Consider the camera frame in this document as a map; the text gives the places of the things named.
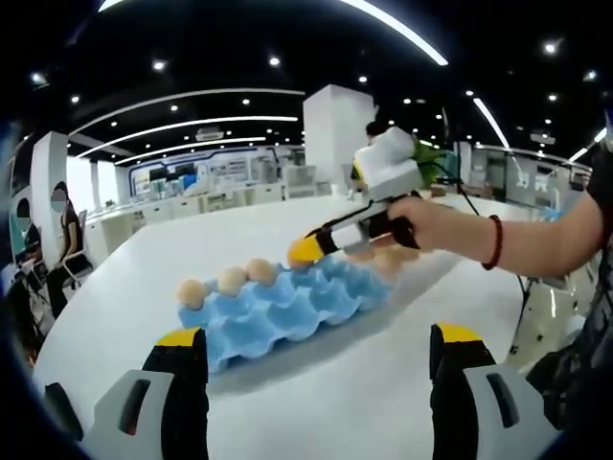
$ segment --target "white counter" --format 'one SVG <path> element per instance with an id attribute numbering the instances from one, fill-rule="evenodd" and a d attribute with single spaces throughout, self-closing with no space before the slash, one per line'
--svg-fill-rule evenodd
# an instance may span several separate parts
<path id="1" fill-rule="evenodd" d="M 458 196 L 443 202 L 467 209 Z M 474 202 L 483 214 L 524 210 Z M 212 279 L 253 257 L 284 261 L 289 244 L 357 203 L 333 196 L 231 209 L 148 226 L 76 293 L 34 369 L 58 381 L 84 429 L 108 388 L 142 366 L 154 343 L 181 327 L 174 294 L 188 277 Z M 509 273 L 435 252 L 409 265 L 392 305 L 231 369 L 209 385 L 215 460 L 430 458 L 430 326 L 468 326 L 504 359 L 521 309 Z"/>

